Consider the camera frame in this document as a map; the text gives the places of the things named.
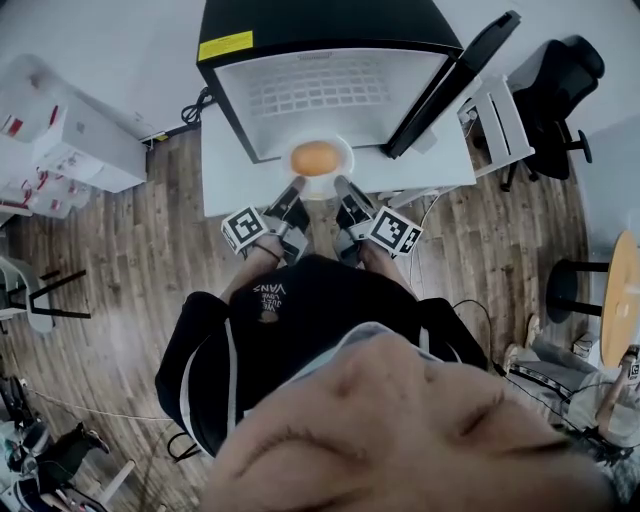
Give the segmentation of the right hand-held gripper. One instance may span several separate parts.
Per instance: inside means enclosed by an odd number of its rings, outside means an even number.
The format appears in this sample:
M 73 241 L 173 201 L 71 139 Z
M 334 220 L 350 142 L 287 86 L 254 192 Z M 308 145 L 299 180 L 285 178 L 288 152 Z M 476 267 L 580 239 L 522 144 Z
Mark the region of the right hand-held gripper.
M 423 229 L 395 210 L 374 207 L 358 196 L 358 188 L 344 175 L 337 175 L 334 188 L 341 199 L 336 221 L 339 227 L 335 241 L 338 259 L 358 265 L 361 244 L 369 240 L 385 250 L 392 259 L 409 255 Z

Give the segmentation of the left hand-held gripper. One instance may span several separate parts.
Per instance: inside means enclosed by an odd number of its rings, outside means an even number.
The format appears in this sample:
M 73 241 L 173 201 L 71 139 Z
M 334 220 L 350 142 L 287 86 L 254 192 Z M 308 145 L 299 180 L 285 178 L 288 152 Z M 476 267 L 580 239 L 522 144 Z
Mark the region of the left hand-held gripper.
M 247 254 L 260 237 L 275 236 L 284 251 L 284 261 L 295 264 L 307 252 L 309 240 L 306 231 L 309 215 L 299 198 L 306 178 L 295 177 L 269 208 L 260 213 L 255 207 L 243 208 L 222 221 L 221 232 L 235 254 Z

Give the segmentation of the white round plate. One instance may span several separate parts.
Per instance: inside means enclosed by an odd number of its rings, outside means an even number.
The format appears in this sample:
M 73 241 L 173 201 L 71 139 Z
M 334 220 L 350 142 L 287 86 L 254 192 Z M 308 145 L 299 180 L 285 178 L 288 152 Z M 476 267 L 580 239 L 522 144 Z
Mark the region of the white round plate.
M 333 145 L 340 154 L 339 167 L 325 175 L 316 177 L 306 177 L 306 185 L 302 192 L 302 196 L 309 200 L 326 200 L 334 197 L 336 191 L 334 188 L 334 179 L 337 175 L 341 174 L 349 178 L 352 175 L 355 166 L 355 157 L 352 147 L 346 142 L 344 138 L 333 133 L 312 133 L 311 135 L 303 138 L 294 139 L 291 141 L 289 148 L 282 156 L 282 164 L 284 169 L 292 176 L 302 176 L 295 173 L 290 164 L 290 157 L 293 150 L 304 143 L 312 141 L 325 141 Z

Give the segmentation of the orange round food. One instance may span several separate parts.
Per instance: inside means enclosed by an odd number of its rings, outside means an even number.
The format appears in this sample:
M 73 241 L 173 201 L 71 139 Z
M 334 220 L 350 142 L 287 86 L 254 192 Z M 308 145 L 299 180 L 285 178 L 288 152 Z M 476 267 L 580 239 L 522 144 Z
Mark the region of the orange round food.
M 328 142 L 312 141 L 301 144 L 293 150 L 290 164 L 295 173 L 316 177 L 335 171 L 340 165 L 340 154 Z

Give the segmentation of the person's right forearm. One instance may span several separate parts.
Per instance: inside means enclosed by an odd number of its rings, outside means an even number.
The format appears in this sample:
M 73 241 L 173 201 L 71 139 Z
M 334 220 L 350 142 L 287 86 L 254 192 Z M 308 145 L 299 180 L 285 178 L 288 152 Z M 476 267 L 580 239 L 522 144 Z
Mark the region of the person's right forearm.
M 411 286 L 404 279 L 391 255 L 384 248 L 371 240 L 364 240 L 360 245 L 358 254 L 365 270 L 395 281 L 416 299 Z

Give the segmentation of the person's left forearm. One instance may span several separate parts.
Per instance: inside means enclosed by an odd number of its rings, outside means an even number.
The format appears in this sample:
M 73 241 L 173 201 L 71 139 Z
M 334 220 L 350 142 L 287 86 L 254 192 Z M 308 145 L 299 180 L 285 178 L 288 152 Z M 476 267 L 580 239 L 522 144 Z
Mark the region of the person's left forearm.
M 229 303 L 232 295 L 240 288 L 246 286 L 251 283 L 253 280 L 257 279 L 259 276 L 267 274 L 269 272 L 274 271 L 280 265 L 280 261 L 276 261 L 269 254 L 264 251 L 255 248 L 254 244 L 261 244 L 264 247 L 267 247 L 274 251 L 275 253 L 284 257 L 284 250 L 281 245 L 280 238 L 272 235 L 266 234 L 258 238 L 248 249 L 246 259 L 240 266 L 240 269 L 231 280 L 230 284 L 224 290 L 224 292 L 220 295 L 220 299 L 224 303 Z

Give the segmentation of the white table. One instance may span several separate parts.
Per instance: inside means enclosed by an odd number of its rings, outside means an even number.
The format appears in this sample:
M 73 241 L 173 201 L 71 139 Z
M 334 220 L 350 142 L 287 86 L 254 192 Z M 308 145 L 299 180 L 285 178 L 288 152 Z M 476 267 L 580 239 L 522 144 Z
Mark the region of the white table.
M 377 148 L 356 149 L 349 178 L 366 193 L 475 184 L 458 116 L 443 114 L 431 131 L 435 143 L 425 153 L 409 148 L 393 160 Z M 247 206 L 266 207 L 294 179 L 279 159 L 253 163 L 217 105 L 202 113 L 201 176 L 207 217 L 225 216 Z

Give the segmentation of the person's black t-shirt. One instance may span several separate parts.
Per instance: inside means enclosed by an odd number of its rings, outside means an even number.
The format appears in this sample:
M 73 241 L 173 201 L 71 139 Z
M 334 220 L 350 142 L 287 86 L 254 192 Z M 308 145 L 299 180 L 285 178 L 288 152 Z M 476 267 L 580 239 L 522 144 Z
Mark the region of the person's black t-shirt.
M 163 411 L 210 456 L 231 424 L 316 363 L 352 329 L 380 324 L 430 355 L 482 370 L 488 359 L 453 307 L 319 255 L 259 276 L 228 301 L 185 300 L 155 377 Z

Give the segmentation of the white wooden chair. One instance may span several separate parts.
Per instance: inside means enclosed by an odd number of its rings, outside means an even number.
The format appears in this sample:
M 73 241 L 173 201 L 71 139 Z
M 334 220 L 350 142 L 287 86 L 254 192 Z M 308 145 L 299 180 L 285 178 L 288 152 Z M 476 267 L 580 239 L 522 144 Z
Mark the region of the white wooden chair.
M 387 206 L 400 208 L 424 196 L 447 193 L 462 186 L 464 176 L 471 177 L 473 185 L 479 178 L 535 153 L 504 75 L 474 79 L 435 125 L 447 125 L 449 131 L 438 135 L 431 127 L 411 148 L 421 155 L 443 157 L 443 163 L 436 166 L 440 181 L 379 193 L 378 199 Z

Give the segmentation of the white boxes stack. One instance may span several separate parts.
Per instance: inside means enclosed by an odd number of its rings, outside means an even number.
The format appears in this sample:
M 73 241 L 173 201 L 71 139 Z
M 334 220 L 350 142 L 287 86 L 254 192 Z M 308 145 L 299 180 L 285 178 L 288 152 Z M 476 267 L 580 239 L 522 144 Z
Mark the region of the white boxes stack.
M 147 180 L 146 146 L 76 97 L 35 141 L 33 163 L 111 193 Z

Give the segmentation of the black office chair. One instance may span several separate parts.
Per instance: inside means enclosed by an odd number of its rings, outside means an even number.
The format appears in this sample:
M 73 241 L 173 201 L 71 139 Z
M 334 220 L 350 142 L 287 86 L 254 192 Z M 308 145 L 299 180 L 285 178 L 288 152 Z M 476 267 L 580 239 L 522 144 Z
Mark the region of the black office chair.
M 546 46 L 533 83 L 513 94 L 528 142 L 534 153 L 523 159 L 528 178 L 564 181 L 570 177 L 568 153 L 580 150 L 593 162 L 586 135 L 571 138 L 566 123 L 574 109 L 598 85 L 605 63 L 594 46 L 580 35 L 552 40 Z

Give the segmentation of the black round table base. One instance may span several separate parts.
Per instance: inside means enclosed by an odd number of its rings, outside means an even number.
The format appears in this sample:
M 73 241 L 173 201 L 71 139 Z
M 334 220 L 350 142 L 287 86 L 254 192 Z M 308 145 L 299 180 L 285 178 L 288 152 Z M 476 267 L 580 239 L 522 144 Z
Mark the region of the black round table base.
M 564 323 L 572 313 L 600 317 L 602 307 L 579 302 L 578 273 L 605 273 L 609 271 L 606 262 L 577 262 L 562 259 L 557 262 L 549 276 L 545 304 L 549 319 L 555 324 Z

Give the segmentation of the clear bins with red latches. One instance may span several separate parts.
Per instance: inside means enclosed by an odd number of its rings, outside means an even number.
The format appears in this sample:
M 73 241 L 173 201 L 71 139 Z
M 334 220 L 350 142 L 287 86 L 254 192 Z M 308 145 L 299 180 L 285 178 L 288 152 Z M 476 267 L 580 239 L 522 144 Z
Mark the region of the clear bins with red latches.
M 82 209 L 92 187 L 40 167 L 0 169 L 0 213 L 64 219 Z

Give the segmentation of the white chair with black legs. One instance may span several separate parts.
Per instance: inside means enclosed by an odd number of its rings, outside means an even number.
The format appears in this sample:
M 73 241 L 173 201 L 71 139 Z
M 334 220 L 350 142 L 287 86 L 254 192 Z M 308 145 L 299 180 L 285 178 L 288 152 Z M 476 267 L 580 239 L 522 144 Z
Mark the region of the white chair with black legs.
M 57 317 L 90 319 L 92 315 L 89 312 L 54 308 L 49 297 L 51 292 L 84 278 L 87 272 L 81 270 L 48 283 L 59 275 L 59 271 L 52 271 L 37 276 L 33 267 L 26 262 L 0 256 L 0 333 L 7 333 L 4 322 L 22 313 L 27 316 L 29 325 L 40 334 L 50 333 Z

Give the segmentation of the large clear plastic bin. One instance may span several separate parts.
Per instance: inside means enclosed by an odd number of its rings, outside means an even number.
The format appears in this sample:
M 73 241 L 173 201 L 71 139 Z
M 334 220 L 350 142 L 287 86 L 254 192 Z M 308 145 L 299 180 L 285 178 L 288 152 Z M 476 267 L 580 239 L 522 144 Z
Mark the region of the large clear plastic bin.
M 19 55 L 0 71 L 0 135 L 32 143 L 64 108 L 59 80 L 34 55 Z

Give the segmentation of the round wooden table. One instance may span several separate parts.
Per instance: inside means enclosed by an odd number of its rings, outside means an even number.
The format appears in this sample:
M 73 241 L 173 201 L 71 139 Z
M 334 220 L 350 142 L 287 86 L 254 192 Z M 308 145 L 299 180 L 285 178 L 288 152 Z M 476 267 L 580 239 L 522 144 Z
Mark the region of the round wooden table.
M 640 251 L 631 231 L 618 237 L 609 265 L 602 306 L 600 354 L 616 368 L 636 339 L 640 319 Z

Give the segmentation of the wooden table leg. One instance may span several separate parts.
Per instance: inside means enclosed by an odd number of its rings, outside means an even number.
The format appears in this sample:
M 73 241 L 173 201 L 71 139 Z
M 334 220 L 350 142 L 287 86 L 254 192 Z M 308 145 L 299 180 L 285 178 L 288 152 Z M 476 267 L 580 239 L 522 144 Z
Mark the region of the wooden table leg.
M 125 482 L 131 472 L 135 469 L 136 462 L 133 459 L 129 459 L 125 465 L 119 470 L 119 472 L 113 477 L 108 485 L 100 492 L 97 501 L 106 507 L 115 493 L 119 490 L 121 485 Z

